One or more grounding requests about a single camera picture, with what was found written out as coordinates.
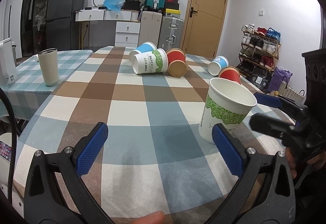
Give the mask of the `right hand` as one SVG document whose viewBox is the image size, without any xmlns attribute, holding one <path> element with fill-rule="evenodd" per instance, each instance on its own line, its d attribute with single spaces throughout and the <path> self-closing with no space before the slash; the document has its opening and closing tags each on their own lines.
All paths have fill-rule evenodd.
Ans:
<svg viewBox="0 0 326 224">
<path fill-rule="evenodd" d="M 292 155 L 291 149 L 288 147 L 285 148 L 285 155 L 286 155 L 287 161 L 289 163 L 292 178 L 295 179 L 297 176 L 296 159 Z M 317 155 L 317 156 L 313 157 L 312 159 L 310 159 L 309 161 L 307 161 L 307 164 L 312 165 L 315 169 L 320 169 L 324 166 L 325 161 L 326 161 L 326 153 L 325 153 L 325 151 L 323 151 L 319 155 Z"/>
</svg>

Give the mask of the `left hand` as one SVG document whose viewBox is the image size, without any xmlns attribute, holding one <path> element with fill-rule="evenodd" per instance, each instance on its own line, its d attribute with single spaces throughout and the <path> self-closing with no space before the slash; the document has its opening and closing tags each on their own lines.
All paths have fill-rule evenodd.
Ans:
<svg viewBox="0 0 326 224">
<path fill-rule="evenodd" d="M 162 211 L 156 211 L 134 220 L 131 224 L 163 224 L 164 220 L 165 214 Z"/>
</svg>

